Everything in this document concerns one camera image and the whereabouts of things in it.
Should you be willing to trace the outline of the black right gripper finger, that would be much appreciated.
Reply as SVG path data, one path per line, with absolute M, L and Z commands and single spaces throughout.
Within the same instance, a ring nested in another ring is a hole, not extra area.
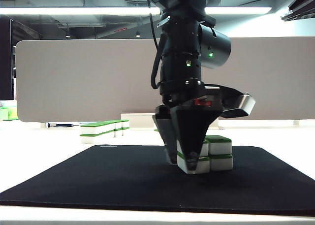
M 289 11 L 293 12 L 293 11 L 296 11 L 298 9 L 304 8 L 313 1 L 314 0 L 294 0 L 288 7 Z
M 282 16 L 283 21 L 293 21 L 301 19 L 309 19 L 315 17 L 315 8 L 314 7 L 302 7 L 300 9 L 288 8 L 289 11 L 287 14 Z

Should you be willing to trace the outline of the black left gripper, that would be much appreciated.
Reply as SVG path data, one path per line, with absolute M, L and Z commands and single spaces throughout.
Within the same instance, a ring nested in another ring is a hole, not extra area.
M 197 168 L 206 131 L 223 111 L 221 101 L 214 101 L 220 98 L 221 91 L 219 87 L 206 89 L 204 83 L 178 86 L 162 83 L 159 92 L 163 105 L 156 107 L 153 121 L 165 144 L 166 158 L 169 163 L 177 164 L 177 139 L 185 164 L 193 171 Z

